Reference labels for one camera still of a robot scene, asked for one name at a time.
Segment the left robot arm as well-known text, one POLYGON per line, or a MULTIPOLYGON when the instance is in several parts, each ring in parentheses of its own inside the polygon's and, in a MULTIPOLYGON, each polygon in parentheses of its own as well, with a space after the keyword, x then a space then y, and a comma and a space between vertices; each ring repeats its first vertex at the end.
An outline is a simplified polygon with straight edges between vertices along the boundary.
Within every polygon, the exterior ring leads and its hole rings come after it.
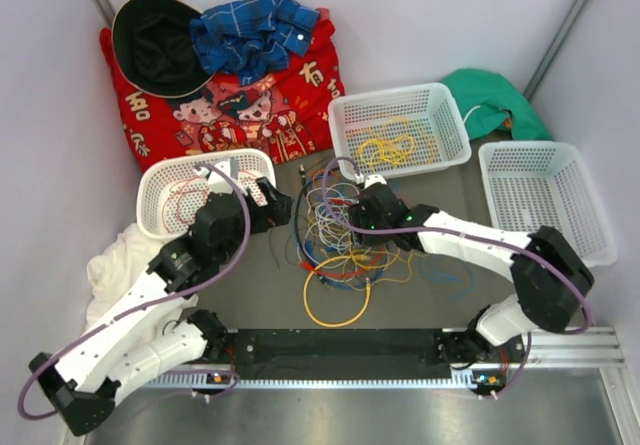
POLYGON ((36 355, 31 380, 74 436, 99 428, 133 391, 193 360, 216 361, 227 330, 216 314, 197 311, 168 334, 142 345, 144 333, 237 264, 251 235, 286 225, 292 199, 266 178, 265 198, 230 179, 214 179, 186 233, 163 245, 131 288, 81 337, 55 354, 36 355))

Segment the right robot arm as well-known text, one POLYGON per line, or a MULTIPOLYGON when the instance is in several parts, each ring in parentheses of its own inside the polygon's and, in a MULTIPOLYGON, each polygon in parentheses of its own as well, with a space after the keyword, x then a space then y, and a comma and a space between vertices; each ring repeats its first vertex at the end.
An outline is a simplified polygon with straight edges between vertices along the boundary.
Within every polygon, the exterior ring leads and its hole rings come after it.
POLYGON ((456 218, 437 207, 408 207, 382 180, 359 188, 348 222, 367 244, 457 259, 493 272, 513 287, 482 308, 465 331, 441 346, 456 362, 487 361, 509 340, 541 329, 562 334, 594 285, 594 277, 560 231, 503 231, 456 218))

